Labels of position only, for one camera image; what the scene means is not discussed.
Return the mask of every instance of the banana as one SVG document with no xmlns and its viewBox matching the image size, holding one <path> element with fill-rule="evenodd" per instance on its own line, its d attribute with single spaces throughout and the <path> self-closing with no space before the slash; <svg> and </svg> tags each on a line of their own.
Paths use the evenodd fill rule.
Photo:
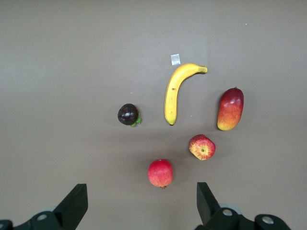
<svg viewBox="0 0 307 230">
<path fill-rule="evenodd" d="M 167 122 L 172 126 L 177 117 L 177 95 L 181 83 L 196 73 L 206 73 L 207 67 L 193 63 L 187 63 L 178 67 L 168 82 L 165 94 L 164 115 Z"/>
</svg>

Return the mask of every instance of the fake fruit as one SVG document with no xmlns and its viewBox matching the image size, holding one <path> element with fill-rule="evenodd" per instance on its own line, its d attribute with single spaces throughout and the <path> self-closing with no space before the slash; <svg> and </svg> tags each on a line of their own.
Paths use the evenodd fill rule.
<svg viewBox="0 0 307 230">
<path fill-rule="evenodd" d="M 120 123 L 124 125 L 135 127 L 137 123 L 141 123 L 141 117 L 137 107 L 130 103 L 124 104 L 120 108 L 117 117 Z"/>
<path fill-rule="evenodd" d="M 153 161 L 148 168 L 148 179 L 154 186 L 165 189 L 173 181 L 173 167 L 168 160 Z"/>
<path fill-rule="evenodd" d="M 203 134 L 194 136 L 189 145 L 190 152 L 199 160 L 204 161 L 215 153 L 215 144 Z"/>
<path fill-rule="evenodd" d="M 178 67 L 171 76 L 165 94 L 164 115 L 167 122 L 172 126 L 177 117 L 177 95 L 181 83 L 196 73 L 206 73 L 207 67 L 193 63 Z"/>
<path fill-rule="evenodd" d="M 243 92 L 237 87 L 224 92 L 220 100 L 217 127 L 222 131 L 233 129 L 241 119 L 243 104 Z"/>
</svg>

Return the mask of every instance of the green stem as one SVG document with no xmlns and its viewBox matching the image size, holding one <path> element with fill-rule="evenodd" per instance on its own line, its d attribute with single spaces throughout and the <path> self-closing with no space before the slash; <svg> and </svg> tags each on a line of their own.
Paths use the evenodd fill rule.
<svg viewBox="0 0 307 230">
<path fill-rule="evenodd" d="M 141 123 L 141 116 L 139 115 L 138 119 L 136 120 L 136 123 L 140 124 Z"/>
</svg>

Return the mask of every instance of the red apple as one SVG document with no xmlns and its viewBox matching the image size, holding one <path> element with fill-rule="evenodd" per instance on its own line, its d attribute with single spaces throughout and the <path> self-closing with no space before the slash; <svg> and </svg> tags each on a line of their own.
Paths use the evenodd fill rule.
<svg viewBox="0 0 307 230">
<path fill-rule="evenodd" d="M 153 161 L 148 168 L 148 179 L 154 186 L 165 189 L 173 180 L 173 167 L 167 160 Z"/>
<path fill-rule="evenodd" d="M 199 160 L 207 160 L 215 153 L 215 144 L 203 134 L 194 136 L 189 145 L 190 152 Z"/>
</svg>

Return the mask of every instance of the cardboard surface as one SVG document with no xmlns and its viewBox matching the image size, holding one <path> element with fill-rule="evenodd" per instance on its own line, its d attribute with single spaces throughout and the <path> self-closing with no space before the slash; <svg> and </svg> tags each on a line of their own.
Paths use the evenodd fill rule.
<svg viewBox="0 0 307 230">
<path fill-rule="evenodd" d="M 307 5 L 304 1 L 1 1 L 0 219 L 15 225 L 86 183 L 79 230 L 193 230 L 196 183 L 254 219 L 268 213 L 306 229 Z M 206 65 L 180 87 L 174 126 L 168 80 Z M 224 91 L 245 96 L 240 123 L 216 127 Z M 142 124 L 117 120 L 125 103 Z M 207 161 L 189 140 L 216 144 Z M 169 159 L 166 190 L 147 178 Z"/>
</svg>

